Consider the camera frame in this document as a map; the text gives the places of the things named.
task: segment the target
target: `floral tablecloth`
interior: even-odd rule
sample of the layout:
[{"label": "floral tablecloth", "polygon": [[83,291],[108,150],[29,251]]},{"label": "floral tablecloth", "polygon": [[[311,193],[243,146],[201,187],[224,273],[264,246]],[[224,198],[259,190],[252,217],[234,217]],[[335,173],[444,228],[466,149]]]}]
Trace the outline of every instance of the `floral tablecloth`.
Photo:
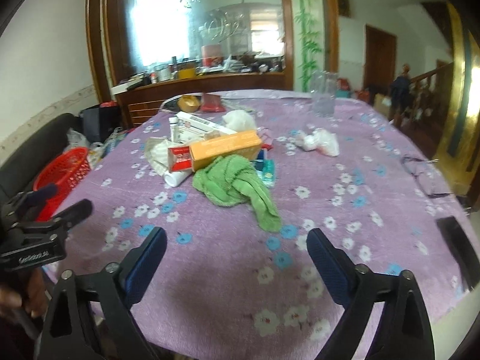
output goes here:
[{"label": "floral tablecloth", "polygon": [[[338,99],[333,118],[316,117],[305,94],[282,91],[224,93],[271,130],[277,180],[271,193],[284,226],[262,231],[249,204],[214,206],[191,186],[169,188],[150,168],[146,138],[169,135],[160,112],[137,128],[69,195],[61,209],[88,198],[94,213],[71,231],[68,257],[46,270],[92,273],[121,261],[154,226],[169,245],[143,300],[132,313],[146,339],[200,360],[313,359],[337,324],[335,305],[306,251],[307,232],[320,227],[334,246],[373,271],[410,269],[430,320],[437,321],[465,291],[457,263],[435,219],[454,215],[475,249],[479,243],[453,196],[430,200],[402,168],[418,149],[363,102]],[[221,122],[222,114],[203,117]],[[340,155],[304,152],[298,130],[327,128]],[[427,186],[445,191],[443,177],[425,165]],[[369,327],[356,358],[374,335]]]}]

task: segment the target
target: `white cardboard box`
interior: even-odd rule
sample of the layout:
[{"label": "white cardboard box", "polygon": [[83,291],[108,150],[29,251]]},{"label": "white cardboard box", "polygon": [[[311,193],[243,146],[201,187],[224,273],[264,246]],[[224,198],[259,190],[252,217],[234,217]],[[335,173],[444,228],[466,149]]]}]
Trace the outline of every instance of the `white cardboard box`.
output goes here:
[{"label": "white cardboard box", "polygon": [[203,135],[217,131],[220,135],[231,135],[237,132],[220,126],[217,123],[213,123],[209,120],[202,119],[197,115],[188,114],[187,112],[178,112],[178,143],[185,143],[188,140],[192,140]]}]

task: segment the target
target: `cardboard box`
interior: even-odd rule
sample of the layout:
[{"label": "cardboard box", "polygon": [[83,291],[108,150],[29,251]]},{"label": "cardboard box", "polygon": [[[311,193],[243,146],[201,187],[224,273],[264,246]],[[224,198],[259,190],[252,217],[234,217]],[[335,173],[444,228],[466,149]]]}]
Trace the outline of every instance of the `cardboard box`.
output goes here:
[{"label": "cardboard box", "polygon": [[392,100],[390,99],[390,97],[384,96],[380,93],[377,93],[375,95],[375,104],[373,107],[375,111],[377,111],[379,114],[382,114],[383,116],[388,118],[391,105]]},{"label": "cardboard box", "polygon": [[236,133],[234,130],[186,112],[178,112],[176,116],[178,118],[178,143],[185,143],[208,133],[217,133],[220,136]]},{"label": "cardboard box", "polygon": [[207,167],[218,156],[241,155],[250,161],[258,156],[262,140],[255,130],[238,132],[232,135],[195,142],[190,145],[193,171]]}]

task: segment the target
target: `mirror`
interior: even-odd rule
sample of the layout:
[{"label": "mirror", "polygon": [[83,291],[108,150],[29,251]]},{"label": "mirror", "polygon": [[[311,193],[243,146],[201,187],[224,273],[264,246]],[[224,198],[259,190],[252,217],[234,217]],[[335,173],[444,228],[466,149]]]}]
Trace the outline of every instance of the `mirror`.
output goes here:
[{"label": "mirror", "polygon": [[284,52],[282,0],[129,0],[130,58],[137,72],[191,62],[215,68],[246,53]]}]

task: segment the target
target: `floor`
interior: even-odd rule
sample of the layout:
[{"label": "floor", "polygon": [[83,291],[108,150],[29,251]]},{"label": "floor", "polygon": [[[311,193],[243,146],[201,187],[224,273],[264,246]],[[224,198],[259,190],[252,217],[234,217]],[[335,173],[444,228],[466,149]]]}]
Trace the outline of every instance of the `floor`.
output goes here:
[{"label": "floor", "polygon": [[[480,238],[480,211],[470,216],[472,226]],[[436,360],[447,360],[455,352],[480,312],[480,285],[462,302],[432,326]]]}]

